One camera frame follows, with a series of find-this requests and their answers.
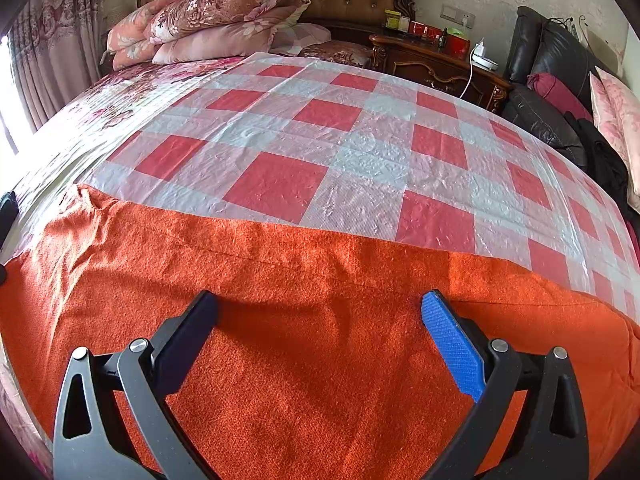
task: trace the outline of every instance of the orange blanket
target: orange blanket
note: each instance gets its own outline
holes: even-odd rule
[[[435,287],[489,338],[525,352],[568,349],[591,477],[640,413],[640,328],[503,260],[188,216],[80,187],[7,271],[0,331],[49,433],[74,347],[119,350],[202,288],[219,295],[219,326],[169,404],[225,480],[415,480],[427,471],[472,405],[420,321],[420,298]]]

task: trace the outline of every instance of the pink floral curtain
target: pink floral curtain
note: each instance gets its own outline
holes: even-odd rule
[[[102,0],[29,0],[9,33],[15,84],[35,132],[100,79]]]

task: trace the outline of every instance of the wooden nightstand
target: wooden nightstand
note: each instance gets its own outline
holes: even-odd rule
[[[392,31],[372,34],[372,69],[408,79],[460,97],[469,80],[468,54],[452,56],[425,40]],[[502,111],[511,84],[483,68],[474,66],[471,85],[464,100],[494,114]]]

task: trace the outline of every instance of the red and white checkered pattern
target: red and white checkered pattern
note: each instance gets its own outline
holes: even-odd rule
[[[85,182],[201,216],[505,258],[639,319],[613,200],[500,117],[312,58],[255,54],[201,83]]]

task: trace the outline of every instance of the pink pillow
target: pink pillow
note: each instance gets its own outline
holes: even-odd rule
[[[176,0],[158,12],[147,26],[145,37],[151,43],[168,43],[203,28],[254,20],[277,3],[278,0]]]
[[[591,104],[593,105],[593,124],[607,139],[611,147],[616,150],[629,171],[629,186],[626,190],[628,204],[640,213],[640,196],[634,192],[629,156],[626,152],[625,138],[618,126],[618,116],[604,85],[593,74],[591,74]]]
[[[107,50],[116,52],[145,39],[145,28],[153,17],[174,0],[153,0],[120,20],[109,32]]]
[[[306,46],[331,40],[329,29],[315,23],[298,23],[276,32],[269,52],[281,56],[297,56]]]
[[[598,74],[607,92],[625,139],[629,177],[635,194],[640,194],[640,101],[622,82],[600,69]]]
[[[184,63],[267,52],[275,34],[273,27],[286,20],[296,9],[296,6],[276,7],[252,22],[232,23],[199,30],[186,38],[160,46],[154,56],[154,63]]]
[[[117,51],[113,58],[113,70],[117,72],[127,66],[151,61],[159,48],[160,45],[149,43],[148,40],[142,40],[127,48],[123,48]]]
[[[530,75],[527,78],[527,86],[552,104],[562,115],[571,112],[576,119],[587,119],[593,123],[593,117],[582,106],[580,100],[556,76],[548,73]]]

